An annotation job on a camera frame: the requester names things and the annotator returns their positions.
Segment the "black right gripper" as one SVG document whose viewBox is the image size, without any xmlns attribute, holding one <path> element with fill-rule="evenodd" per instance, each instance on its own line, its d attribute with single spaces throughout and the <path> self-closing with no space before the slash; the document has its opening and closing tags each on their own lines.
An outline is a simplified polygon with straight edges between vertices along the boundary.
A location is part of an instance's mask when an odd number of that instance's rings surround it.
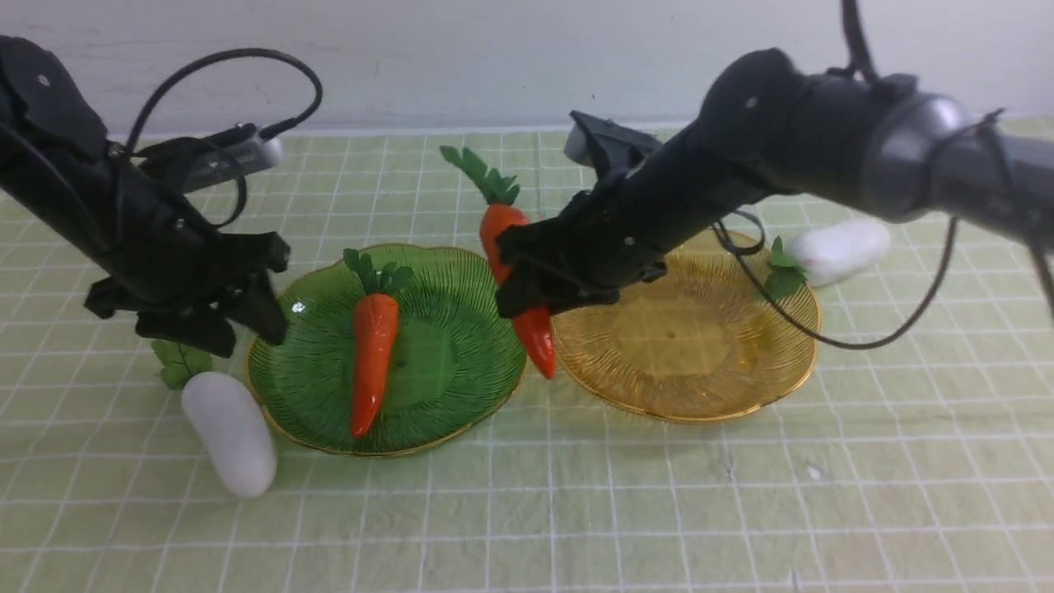
<svg viewBox="0 0 1054 593">
<path fill-rule="evenodd" d="M 665 273 L 664 256 L 767 195 L 757 174 L 695 140 L 669 140 L 635 169 L 613 171 L 552 222 L 497 234 L 497 315 L 550 316 L 613 307 L 620 292 Z"/>
</svg>

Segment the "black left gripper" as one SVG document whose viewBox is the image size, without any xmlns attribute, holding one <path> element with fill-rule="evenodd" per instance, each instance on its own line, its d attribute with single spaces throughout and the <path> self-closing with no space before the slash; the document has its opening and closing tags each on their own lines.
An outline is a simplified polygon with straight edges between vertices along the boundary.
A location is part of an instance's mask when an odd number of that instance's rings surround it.
<svg viewBox="0 0 1054 593">
<path fill-rule="evenodd" d="M 89 255 L 105 270 L 86 294 L 98 318 L 117 312 L 137 316 L 136 334 L 232 356 L 233 325 L 272 345 L 282 345 L 287 318 L 271 284 L 282 273 L 291 248 L 274 231 L 223 232 L 182 200 L 139 194 L 84 199 L 91 228 Z"/>
</svg>

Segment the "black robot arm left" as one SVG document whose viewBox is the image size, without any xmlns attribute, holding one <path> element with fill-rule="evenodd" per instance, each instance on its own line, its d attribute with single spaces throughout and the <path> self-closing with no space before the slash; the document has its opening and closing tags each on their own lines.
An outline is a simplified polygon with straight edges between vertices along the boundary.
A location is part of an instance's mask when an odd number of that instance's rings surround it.
<svg viewBox="0 0 1054 593">
<path fill-rule="evenodd" d="M 136 334 L 232 356 L 234 325 L 282 344 L 274 232 L 215 228 L 178 190 L 131 164 L 56 55 L 2 38 L 2 190 L 105 271 L 84 307 L 135 314 Z"/>
</svg>

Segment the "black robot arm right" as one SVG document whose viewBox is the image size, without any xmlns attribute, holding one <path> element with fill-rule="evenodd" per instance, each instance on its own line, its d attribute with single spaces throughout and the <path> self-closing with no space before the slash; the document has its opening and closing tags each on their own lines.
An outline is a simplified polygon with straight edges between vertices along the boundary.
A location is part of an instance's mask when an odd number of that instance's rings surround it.
<svg viewBox="0 0 1054 593">
<path fill-rule="evenodd" d="M 672 138 L 580 111 L 567 143 L 596 170 L 554 218 L 497 236 L 511 275 L 497 312 L 515 318 L 616 303 L 665 273 L 664 256 L 770 195 L 811 194 L 891 224 L 943 212 L 1052 252 L 1052 143 L 1007 138 L 1013 190 L 972 118 L 912 76 L 879 86 L 835 72 L 806 75 L 783 50 L 728 65 L 699 114 Z"/>
</svg>

